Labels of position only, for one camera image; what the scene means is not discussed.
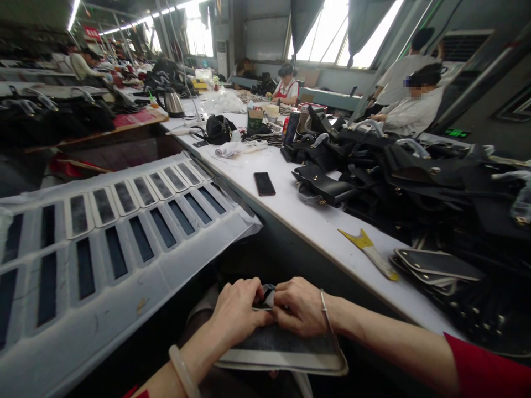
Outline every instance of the silver bracelet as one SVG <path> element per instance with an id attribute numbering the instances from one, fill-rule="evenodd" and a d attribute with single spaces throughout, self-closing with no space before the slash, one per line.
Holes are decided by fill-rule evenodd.
<path id="1" fill-rule="evenodd" d="M 330 322 L 330 317 L 328 315 L 328 308 L 326 308 L 325 303 L 325 291 L 321 289 L 321 301 L 322 301 L 322 311 L 325 314 L 326 317 L 326 323 L 328 324 L 328 328 L 330 329 L 330 332 L 334 334 L 334 330 L 332 329 L 332 323 Z"/>
<path id="2" fill-rule="evenodd" d="M 181 384 L 183 385 L 188 398 L 201 398 L 199 388 L 192 381 L 188 368 L 182 360 L 181 355 L 179 354 L 179 349 L 175 344 L 170 347 L 168 354 L 170 355 L 171 363 L 173 363 L 173 367 L 177 372 L 177 376 L 181 380 Z"/>

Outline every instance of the hand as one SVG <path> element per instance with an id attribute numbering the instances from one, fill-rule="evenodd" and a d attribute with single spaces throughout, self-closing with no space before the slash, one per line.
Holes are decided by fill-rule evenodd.
<path id="1" fill-rule="evenodd" d="M 280 327 L 301 337 L 320 336 L 328 331 L 321 292 L 301 277 L 277 285 L 273 314 Z"/>
<path id="2" fill-rule="evenodd" d="M 385 122 L 387 120 L 387 115 L 379 113 L 376 115 L 369 116 L 369 119 L 376 120 L 378 122 Z"/>
<path id="3" fill-rule="evenodd" d="M 274 322 L 270 311 L 254 311 L 255 297 L 264 299 L 260 279 L 238 279 L 234 285 L 226 284 L 217 299 L 216 308 L 210 318 L 212 327 L 221 336 L 226 348 L 245 340 L 257 327 Z"/>

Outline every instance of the red apron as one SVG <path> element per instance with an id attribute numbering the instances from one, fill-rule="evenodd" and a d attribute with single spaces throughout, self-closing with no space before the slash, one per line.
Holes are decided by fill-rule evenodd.
<path id="1" fill-rule="evenodd" d="M 280 84 L 280 87 L 278 88 L 278 93 L 277 93 L 276 98 L 287 98 L 287 95 L 288 95 L 289 91 L 291 90 L 291 87 L 292 87 L 295 83 L 296 83 L 295 81 L 291 82 L 291 84 L 289 85 L 288 89 L 286 90 L 286 94 L 282 94 L 282 86 L 284 85 L 284 83 L 281 83 L 281 84 Z"/>

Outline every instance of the white table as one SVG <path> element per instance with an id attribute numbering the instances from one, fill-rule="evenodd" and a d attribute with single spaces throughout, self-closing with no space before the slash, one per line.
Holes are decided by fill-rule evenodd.
<path id="1" fill-rule="evenodd" d="M 201 101 L 199 99 L 194 101 L 199 112 L 202 112 Z M 186 114 L 193 115 L 192 100 L 184 99 L 182 102 Z M 237 128 L 247 126 L 247 116 L 244 114 L 225 113 L 224 115 Z M 161 125 L 168 130 L 183 130 L 186 129 L 184 123 L 182 119 L 170 119 Z M 466 340 L 466 337 L 427 297 L 403 278 L 399 282 L 387 280 L 358 248 L 338 232 L 338 229 L 358 235 L 360 229 L 363 228 L 385 259 L 393 253 L 393 249 L 405 247 L 405 245 L 372 225 L 336 208 L 328 205 L 307 205 L 301 202 L 297 197 L 296 179 L 291 174 L 297 165 L 287 163 L 280 154 L 279 148 L 268 147 L 260 152 L 240 154 L 232 159 L 224 159 L 215 155 L 214 151 L 217 146 L 194 147 L 194 143 L 201 141 L 197 137 L 180 135 L 176 138 L 215 173 L 224 176 L 252 201 L 280 220 L 355 282 L 376 295 L 404 318 L 435 333 L 447 332 Z M 275 196 L 258 196 L 253 173 L 264 171 L 269 173 L 277 191 Z"/>

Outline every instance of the electric kettle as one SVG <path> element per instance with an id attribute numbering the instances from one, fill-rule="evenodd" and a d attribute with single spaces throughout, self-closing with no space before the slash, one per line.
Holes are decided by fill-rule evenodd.
<path id="1" fill-rule="evenodd" d="M 164 105 L 160 102 L 159 91 L 163 95 Z M 181 98 L 173 88 L 159 88 L 155 90 L 155 97 L 157 99 L 157 104 L 168 113 L 169 117 L 179 118 L 185 115 Z"/>

